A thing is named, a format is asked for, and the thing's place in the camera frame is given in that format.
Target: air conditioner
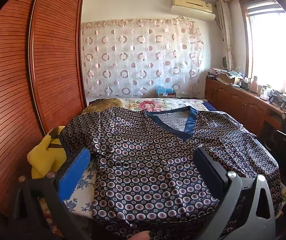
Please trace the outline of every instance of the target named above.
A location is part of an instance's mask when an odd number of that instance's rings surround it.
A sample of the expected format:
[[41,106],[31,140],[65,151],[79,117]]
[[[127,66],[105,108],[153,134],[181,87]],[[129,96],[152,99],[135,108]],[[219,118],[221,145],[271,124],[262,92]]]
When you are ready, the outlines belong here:
[[201,0],[172,0],[171,14],[213,21],[212,5]]

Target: blue floral pillowcase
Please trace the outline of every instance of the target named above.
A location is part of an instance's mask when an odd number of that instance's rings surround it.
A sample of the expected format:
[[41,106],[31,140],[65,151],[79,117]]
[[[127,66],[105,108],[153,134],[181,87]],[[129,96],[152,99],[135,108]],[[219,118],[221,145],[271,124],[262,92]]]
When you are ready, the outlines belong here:
[[96,167],[96,161],[92,160],[86,171],[84,171],[70,199],[64,200],[67,208],[75,215],[92,218]]

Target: window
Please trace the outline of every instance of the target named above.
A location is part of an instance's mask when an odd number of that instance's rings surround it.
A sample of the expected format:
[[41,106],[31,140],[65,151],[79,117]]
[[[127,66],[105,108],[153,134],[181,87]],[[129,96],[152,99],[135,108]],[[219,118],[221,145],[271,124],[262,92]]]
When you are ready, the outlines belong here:
[[275,0],[240,0],[248,77],[286,93],[286,12]]

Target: yellow plush toy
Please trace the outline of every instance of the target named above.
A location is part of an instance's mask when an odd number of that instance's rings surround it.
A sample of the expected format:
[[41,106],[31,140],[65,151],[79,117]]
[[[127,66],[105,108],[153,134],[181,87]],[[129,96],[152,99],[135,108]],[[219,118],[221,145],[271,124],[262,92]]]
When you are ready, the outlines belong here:
[[65,126],[52,129],[27,155],[32,165],[32,179],[43,178],[49,171],[58,171],[66,161],[59,134]]

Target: wooden louvered door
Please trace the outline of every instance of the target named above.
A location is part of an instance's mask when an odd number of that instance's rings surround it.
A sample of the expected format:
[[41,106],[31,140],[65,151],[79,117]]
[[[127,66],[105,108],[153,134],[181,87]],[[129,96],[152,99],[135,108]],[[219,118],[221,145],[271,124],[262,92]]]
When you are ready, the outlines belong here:
[[36,0],[30,58],[34,91],[46,132],[66,125],[84,109],[79,80],[82,0]]
[[0,211],[7,214],[26,154],[42,139],[28,83],[27,33],[34,0],[0,10]]
[[9,0],[0,10],[0,211],[8,215],[26,155],[84,106],[82,0]]

